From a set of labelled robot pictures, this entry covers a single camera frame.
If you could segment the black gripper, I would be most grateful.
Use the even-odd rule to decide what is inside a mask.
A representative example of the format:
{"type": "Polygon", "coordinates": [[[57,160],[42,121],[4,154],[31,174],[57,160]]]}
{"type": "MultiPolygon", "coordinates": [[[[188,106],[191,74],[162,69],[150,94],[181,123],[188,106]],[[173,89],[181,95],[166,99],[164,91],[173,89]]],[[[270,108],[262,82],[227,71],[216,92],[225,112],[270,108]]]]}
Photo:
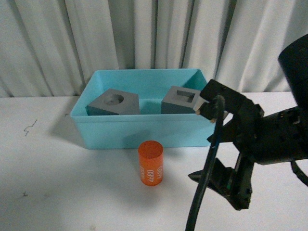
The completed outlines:
{"type": "MultiPolygon", "coordinates": [[[[236,210],[248,209],[254,163],[269,165],[301,159],[301,110],[296,106],[264,116],[258,104],[242,103],[226,105],[224,111],[233,118],[221,126],[216,141],[213,135],[208,141],[231,142],[240,152],[231,197],[236,210]]],[[[229,196],[233,173],[233,168],[225,167],[216,158],[208,188],[223,197],[229,196]]]]}

